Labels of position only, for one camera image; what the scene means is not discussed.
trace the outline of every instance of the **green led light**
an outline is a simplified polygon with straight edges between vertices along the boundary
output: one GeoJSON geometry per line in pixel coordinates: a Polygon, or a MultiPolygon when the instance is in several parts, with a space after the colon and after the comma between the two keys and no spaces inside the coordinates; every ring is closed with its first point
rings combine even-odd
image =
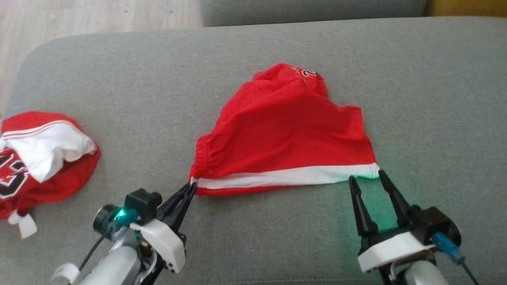
{"type": "Polygon", "coordinates": [[[118,214],[116,214],[117,217],[123,217],[125,215],[125,211],[123,211],[123,209],[121,209],[118,214]]]}

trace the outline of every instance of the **black and white number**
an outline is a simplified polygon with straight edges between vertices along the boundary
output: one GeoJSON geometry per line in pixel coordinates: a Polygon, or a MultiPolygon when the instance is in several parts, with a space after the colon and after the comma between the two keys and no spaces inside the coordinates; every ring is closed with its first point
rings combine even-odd
{"type": "Polygon", "coordinates": [[[303,76],[305,76],[305,77],[308,77],[308,76],[310,76],[310,75],[312,75],[312,76],[317,76],[317,75],[318,75],[318,73],[316,73],[315,71],[313,71],[313,70],[308,70],[308,69],[303,70],[303,71],[301,72],[301,74],[302,74],[303,76]]]}
{"type": "MultiPolygon", "coordinates": [[[[0,156],[0,167],[4,167],[13,158],[14,154],[0,156]]],[[[28,169],[21,160],[12,162],[9,167],[16,173],[0,180],[0,199],[16,195],[28,178],[28,169]]]]}

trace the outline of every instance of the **white trim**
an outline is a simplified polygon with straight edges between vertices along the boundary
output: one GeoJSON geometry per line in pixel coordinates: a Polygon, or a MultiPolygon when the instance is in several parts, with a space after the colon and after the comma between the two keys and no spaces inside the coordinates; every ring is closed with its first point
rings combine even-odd
{"type": "Polygon", "coordinates": [[[37,232],[37,225],[30,214],[21,217],[18,210],[14,210],[9,216],[9,224],[18,225],[21,233],[21,239],[27,238],[37,232]]]}
{"type": "Polygon", "coordinates": [[[51,125],[54,125],[54,124],[67,124],[67,125],[71,125],[72,127],[75,127],[71,122],[69,121],[65,121],[65,120],[56,120],[56,121],[51,121],[47,124],[44,124],[42,126],[38,126],[36,128],[31,128],[31,129],[25,129],[25,130],[16,130],[16,131],[8,131],[8,132],[5,132],[4,133],[4,138],[5,137],[8,137],[8,138],[12,138],[10,136],[18,136],[18,135],[32,135],[32,134],[35,134],[35,133],[38,133],[40,131],[43,131],[44,129],[50,127],[51,125]]]}
{"type": "Polygon", "coordinates": [[[235,173],[219,179],[199,178],[197,187],[206,189],[258,186],[318,185],[342,182],[349,176],[377,178],[376,163],[359,165],[315,165],[260,173],[235,173]]]}
{"type": "Polygon", "coordinates": [[[95,142],[68,121],[53,121],[27,134],[12,134],[3,139],[16,151],[30,175],[42,183],[56,174],[63,162],[76,161],[97,149],[95,142]]]}

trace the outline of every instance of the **black cable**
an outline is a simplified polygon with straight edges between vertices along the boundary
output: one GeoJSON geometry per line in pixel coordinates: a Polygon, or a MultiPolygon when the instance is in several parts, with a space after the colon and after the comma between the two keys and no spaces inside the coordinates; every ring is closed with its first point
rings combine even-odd
{"type": "Polygon", "coordinates": [[[472,274],[468,266],[464,262],[462,262],[461,265],[463,266],[463,269],[467,272],[467,274],[470,276],[470,279],[472,279],[474,284],[479,285],[479,282],[477,281],[477,279],[475,279],[474,275],[472,274]]]}
{"type": "Polygon", "coordinates": [[[79,271],[83,270],[83,268],[85,267],[85,264],[88,262],[88,260],[90,259],[90,257],[92,256],[92,253],[97,249],[97,246],[104,240],[105,236],[109,234],[109,232],[106,232],[104,233],[99,239],[98,241],[93,245],[92,249],[90,249],[90,251],[88,252],[88,255],[85,257],[85,259],[83,260],[83,262],[81,263],[81,265],[79,266],[79,271]]]}

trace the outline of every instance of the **gray sofa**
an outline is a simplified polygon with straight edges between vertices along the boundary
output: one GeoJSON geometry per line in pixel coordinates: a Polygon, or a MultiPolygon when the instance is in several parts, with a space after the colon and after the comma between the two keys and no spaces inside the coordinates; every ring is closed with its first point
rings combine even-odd
{"type": "Polygon", "coordinates": [[[420,17],[427,0],[200,0],[205,26],[420,17]]]}
{"type": "MultiPolygon", "coordinates": [[[[379,162],[410,203],[459,226],[481,284],[506,284],[507,20],[399,18],[211,27],[63,38],[21,68],[7,116],[74,117],[102,149],[89,183],[34,209],[39,232],[0,224],[2,284],[45,284],[79,263],[107,203],[139,187],[169,197],[197,138],[255,72],[284,61],[322,74],[336,104],[362,107],[379,162]]],[[[381,228],[395,224],[380,181],[359,180],[381,228]]],[[[347,183],[196,197],[187,264],[157,284],[380,284],[362,274],[347,183]]],[[[111,244],[92,256],[90,269],[111,244]]],[[[445,256],[450,284],[471,284],[445,256]]]]}

